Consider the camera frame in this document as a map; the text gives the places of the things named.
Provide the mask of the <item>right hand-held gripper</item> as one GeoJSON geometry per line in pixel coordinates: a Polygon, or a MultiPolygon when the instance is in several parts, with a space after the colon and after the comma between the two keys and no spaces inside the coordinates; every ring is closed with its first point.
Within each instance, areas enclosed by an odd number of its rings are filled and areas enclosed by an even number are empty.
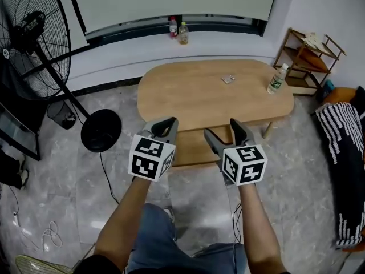
{"type": "Polygon", "coordinates": [[[263,179],[267,156],[261,145],[254,144],[252,131],[242,122],[231,118],[234,144],[223,142],[211,129],[204,129],[204,138],[212,152],[219,157],[217,166],[226,186],[242,186],[263,179]]]}

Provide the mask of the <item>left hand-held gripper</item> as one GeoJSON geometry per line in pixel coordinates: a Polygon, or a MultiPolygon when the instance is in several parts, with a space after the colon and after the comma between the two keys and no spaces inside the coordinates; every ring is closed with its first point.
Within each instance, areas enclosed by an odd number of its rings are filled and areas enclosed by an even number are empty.
{"type": "Polygon", "coordinates": [[[128,173],[157,182],[173,163],[178,126],[175,117],[146,122],[143,130],[133,136],[128,173]]]}

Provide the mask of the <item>person's right forearm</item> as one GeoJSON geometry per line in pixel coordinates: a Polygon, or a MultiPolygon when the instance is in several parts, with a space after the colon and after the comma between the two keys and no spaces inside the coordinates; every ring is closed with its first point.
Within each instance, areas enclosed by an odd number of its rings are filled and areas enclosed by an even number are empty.
{"type": "Polygon", "coordinates": [[[242,208],[244,247],[251,274],[284,274],[277,236],[254,184],[238,188],[242,208]]]}

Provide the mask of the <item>person's left forearm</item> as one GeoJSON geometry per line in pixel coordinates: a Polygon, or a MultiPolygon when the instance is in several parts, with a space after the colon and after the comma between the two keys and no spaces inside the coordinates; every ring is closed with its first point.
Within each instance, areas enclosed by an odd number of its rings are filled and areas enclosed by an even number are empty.
{"type": "Polygon", "coordinates": [[[106,257],[121,271],[128,264],[150,185],[147,179],[132,181],[96,241],[94,254],[106,257]]]}

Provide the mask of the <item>wooden coffee table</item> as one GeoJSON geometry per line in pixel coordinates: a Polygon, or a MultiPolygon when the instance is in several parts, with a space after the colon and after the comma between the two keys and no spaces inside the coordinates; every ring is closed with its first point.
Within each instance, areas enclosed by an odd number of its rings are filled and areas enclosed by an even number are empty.
{"type": "Polygon", "coordinates": [[[290,87],[275,94],[267,87],[276,73],[253,59],[219,59],[167,63],[149,70],[137,89],[137,108],[146,121],[173,116],[205,128],[222,127],[234,118],[242,123],[275,122],[294,108],[290,87]],[[232,75],[225,84],[221,77],[232,75]]]}

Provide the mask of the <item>clear green label water bottle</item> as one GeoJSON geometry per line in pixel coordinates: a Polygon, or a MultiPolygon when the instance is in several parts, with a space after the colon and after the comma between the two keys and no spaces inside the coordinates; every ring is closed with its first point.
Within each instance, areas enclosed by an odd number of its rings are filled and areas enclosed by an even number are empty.
{"type": "Polygon", "coordinates": [[[275,94],[278,91],[278,89],[282,86],[282,83],[285,81],[288,69],[289,66],[286,63],[284,63],[276,71],[275,75],[273,76],[267,87],[267,92],[269,94],[275,94]]]}

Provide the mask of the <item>person's left shoe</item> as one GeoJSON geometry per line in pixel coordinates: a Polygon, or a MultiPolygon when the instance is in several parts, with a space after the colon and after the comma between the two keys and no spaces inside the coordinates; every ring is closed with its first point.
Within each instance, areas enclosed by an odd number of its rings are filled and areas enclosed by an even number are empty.
{"type": "Polygon", "coordinates": [[[171,206],[167,206],[163,210],[168,215],[171,223],[174,224],[175,223],[175,216],[174,216],[172,207],[171,206]]]}

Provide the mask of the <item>person's shoe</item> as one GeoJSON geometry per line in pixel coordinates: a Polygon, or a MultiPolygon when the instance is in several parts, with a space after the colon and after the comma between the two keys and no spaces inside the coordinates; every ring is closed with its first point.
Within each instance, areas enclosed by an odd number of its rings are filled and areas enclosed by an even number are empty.
{"type": "Polygon", "coordinates": [[[171,206],[167,206],[163,210],[168,215],[171,223],[174,224],[175,223],[175,216],[174,216],[172,207],[171,206]]]}
{"type": "Polygon", "coordinates": [[[25,157],[22,156],[22,158],[19,160],[19,175],[21,177],[21,188],[25,187],[27,181],[28,181],[28,178],[29,178],[29,171],[28,169],[25,168],[25,157]]]}

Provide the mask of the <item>wooden shelf rack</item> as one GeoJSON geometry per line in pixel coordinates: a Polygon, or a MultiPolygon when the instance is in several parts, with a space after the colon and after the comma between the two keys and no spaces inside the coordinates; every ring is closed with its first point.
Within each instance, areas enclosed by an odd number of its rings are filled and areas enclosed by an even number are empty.
{"type": "Polygon", "coordinates": [[[278,69],[288,64],[285,77],[294,95],[313,96],[322,89],[340,57],[346,52],[329,36],[324,35],[317,45],[306,39],[306,34],[289,28],[273,63],[278,69]]]}

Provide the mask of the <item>yellow drink bottle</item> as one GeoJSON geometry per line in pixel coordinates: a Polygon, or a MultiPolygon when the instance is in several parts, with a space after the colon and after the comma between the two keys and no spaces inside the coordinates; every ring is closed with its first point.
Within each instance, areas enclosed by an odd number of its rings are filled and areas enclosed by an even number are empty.
{"type": "Polygon", "coordinates": [[[189,42],[189,29],[186,22],[182,21],[179,27],[179,44],[187,45],[189,42]]]}

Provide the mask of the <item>black mesh waste bin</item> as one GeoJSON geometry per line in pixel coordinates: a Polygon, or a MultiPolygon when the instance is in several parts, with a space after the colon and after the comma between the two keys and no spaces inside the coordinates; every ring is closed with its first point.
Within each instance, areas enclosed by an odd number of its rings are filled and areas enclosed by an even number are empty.
{"type": "Polygon", "coordinates": [[[71,129],[76,122],[75,113],[64,100],[49,104],[47,116],[65,130],[71,129]]]}

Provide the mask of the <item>red label bottle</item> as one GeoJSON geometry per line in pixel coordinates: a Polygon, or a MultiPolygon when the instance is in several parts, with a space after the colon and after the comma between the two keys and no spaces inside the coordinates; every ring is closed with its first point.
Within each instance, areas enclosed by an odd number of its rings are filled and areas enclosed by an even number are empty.
{"type": "Polygon", "coordinates": [[[175,39],[178,34],[177,22],[174,16],[169,19],[169,35],[172,39],[175,39]]]}

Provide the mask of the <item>person's blue jeans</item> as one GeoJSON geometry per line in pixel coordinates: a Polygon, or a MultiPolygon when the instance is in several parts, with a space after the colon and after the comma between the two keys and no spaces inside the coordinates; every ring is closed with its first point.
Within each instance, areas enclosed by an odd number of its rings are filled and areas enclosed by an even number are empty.
{"type": "Polygon", "coordinates": [[[245,274],[244,245],[214,243],[189,256],[176,242],[176,227],[160,207],[146,203],[128,274],[245,274]]]}

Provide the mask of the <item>crumpled beige cloth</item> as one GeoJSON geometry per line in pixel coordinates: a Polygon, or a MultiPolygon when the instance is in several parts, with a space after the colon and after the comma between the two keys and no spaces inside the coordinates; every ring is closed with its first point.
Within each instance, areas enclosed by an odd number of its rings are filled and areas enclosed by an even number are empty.
{"type": "Polygon", "coordinates": [[[317,50],[320,50],[322,52],[326,51],[325,48],[323,47],[322,41],[318,38],[318,36],[314,32],[305,34],[302,40],[304,41],[304,43],[317,50]]]}

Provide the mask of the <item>black framed monitor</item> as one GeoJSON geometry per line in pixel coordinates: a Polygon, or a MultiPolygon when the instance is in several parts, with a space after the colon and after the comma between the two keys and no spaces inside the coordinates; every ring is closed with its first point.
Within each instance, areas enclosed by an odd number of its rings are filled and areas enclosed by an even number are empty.
{"type": "Polygon", "coordinates": [[[0,138],[26,156],[40,161],[38,134],[0,103],[0,138]]]}

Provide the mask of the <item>person's black printed shirt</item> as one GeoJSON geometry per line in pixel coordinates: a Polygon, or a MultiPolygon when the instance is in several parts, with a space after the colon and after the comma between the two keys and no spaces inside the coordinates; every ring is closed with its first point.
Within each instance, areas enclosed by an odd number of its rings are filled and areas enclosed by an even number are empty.
{"type": "Polygon", "coordinates": [[[92,255],[84,259],[73,274],[122,274],[122,271],[108,258],[92,255]]]}

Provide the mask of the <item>black standing fan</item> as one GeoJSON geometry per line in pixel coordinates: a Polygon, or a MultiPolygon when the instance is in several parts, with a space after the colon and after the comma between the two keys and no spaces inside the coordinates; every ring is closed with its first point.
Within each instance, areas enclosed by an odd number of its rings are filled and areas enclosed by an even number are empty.
{"type": "Polygon", "coordinates": [[[121,119],[109,109],[89,114],[66,86],[70,69],[70,29],[61,0],[0,0],[0,83],[27,100],[64,93],[85,117],[85,148],[109,150],[121,134],[121,119]]]}

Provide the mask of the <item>black window frame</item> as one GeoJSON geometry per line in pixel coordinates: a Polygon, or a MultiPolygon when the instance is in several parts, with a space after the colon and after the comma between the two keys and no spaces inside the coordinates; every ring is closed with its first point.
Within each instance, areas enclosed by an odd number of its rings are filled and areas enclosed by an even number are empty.
{"type": "Polygon", "coordinates": [[[167,34],[172,25],[172,19],[175,20],[177,28],[185,22],[190,32],[231,32],[254,34],[260,37],[263,36],[267,25],[267,21],[264,20],[231,15],[176,14],[118,23],[88,33],[77,0],[71,0],[71,2],[89,48],[127,39],[167,34]]]}

